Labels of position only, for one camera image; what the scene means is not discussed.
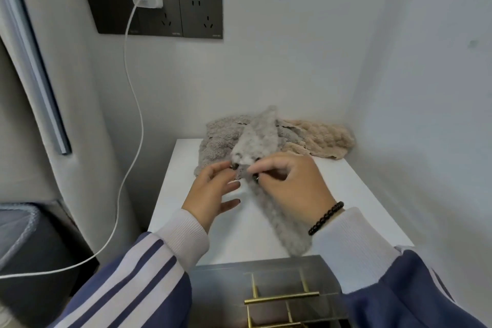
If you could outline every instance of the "person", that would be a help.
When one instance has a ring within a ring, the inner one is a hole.
[[[182,209],[93,275],[51,327],[186,327],[191,308],[187,271],[208,250],[215,217],[240,203],[221,202],[240,186],[229,166],[226,161],[204,168]],[[308,225],[336,204],[311,157],[276,153],[248,172],[258,173],[258,184]],[[392,247],[356,207],[337,212],[312,240],[314,253],[338,279],[357,326],[485,327],[454,303],[417,253]]]

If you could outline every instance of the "white charging cable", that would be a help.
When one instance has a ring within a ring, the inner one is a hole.
[[[123,177],[123,180],[121,181],[120,189],[118,189],[118,198],[116,199],[116,219],[115,219],[115,226],[113,227],[113,231],[111,232],[111,235],[109,236],[106,244],[104,244],[102,246],[102,248],[100,250],[98,250],[97,253],[95,253],[93,256],[90,256],[89,258],[87,258],[86,260],[84,260],[82,262],[79,262],[79,263],[74,264],[74,265],[69,266],[69,267],[65,267],[64,269],[56,269],[56,270],[52,270],[52,271],[25,272],[25,273],[13,273],[13,274],[10,274],[10,275],[0,275],[0,280],[1,279],[10,279],[10,278],[13,278],[13,277],[49,275],[49,274],[52,274],[52,273],[63,272],[63,271],[66,271],[66,270],[74,269],[74,268],[76,268],[76,267],[78,267],[78,266],[80,266],[80,265],[82,265],[82,264],[84,264],[86,262],[89,262],[95,256],[99,255],[101,253],[101,251],[103,251],[106,248],[106,246],[109,244],[109,242],[113,238],[113,236],[115,234],[115,231],[116,231],[116,227],[118,226],[118,220],[120,219],[120,196],[121,196],[121,191],[123,190],[123,185],[125,184],[126,178],[130,174],[130,171],[132,170],[133,165],[135,165],[135,162],[137,161],[138,155],[140,154],[140,149],[142,149],[142,143],[144,141],[144,119],[142,117],[142,111],[140,110],[140,104],[138,104],[137,95],[135,95],[135,90],[133,89],[133,85],[132,85],[131,80],[130,80],[130,75],[128,74],[128,67],[126,65],[126,40],[128,39],[128,31],[130,29],[130,24],[131,24],[131,21],[133,19],[133,15],[135,14],[135,11],[137,10],[138,5],[142,1],[146,1],[146,0],[138,0],[135,3],[135,5],[133,6],[133,9],[131,10],[130,18],[128,19],[128,23],[126,25],[125,42],[123,44],[123,61],[125,63],[126,79],[128,80],[128,84],[130,85],[131,92],[133,94],[133,98],[135,99],[135,102],[137,104],[138,114],[140,115],[140,128],[141,128],[140,144],[138,145],[137,154],[135,154],[135,157],[133,158],[133,162],[131,163],[128,171],[126,172],[125,176]]]

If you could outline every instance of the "blue jacket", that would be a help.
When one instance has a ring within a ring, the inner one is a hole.
[[[186,327],[191,308],[186,270],[207,250],[203,228],[180,210],[95,274],[51,327]],[[393,248],[356,208],[313,237],[313,252],[339,280],[350,318],[360,328],[485,327],[454,303],[417,253]]]

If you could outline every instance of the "cuff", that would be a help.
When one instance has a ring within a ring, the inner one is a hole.
[[[164,240],[185,271],[196,266],[209,250],[207,233],[196,218],[184,209],[176,211],[155,233]]]
[[[356,207],[313,236],[313,251],[323,257],[345,294],[378,282],[400,255]]]

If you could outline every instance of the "black beaded bracelet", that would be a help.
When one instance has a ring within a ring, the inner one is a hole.
[[[309,236],[313,236],[318,230],[323,227],[323,225],[326,223],[327,220],[329,220],[333,215],[339,211],[343,207],[343,202],[339,201],[337,202],[330,210],[326,212],[325,215],[321,217],[319,221],[316,222],[315,225],[313,225],[310,230],[308,231]]]

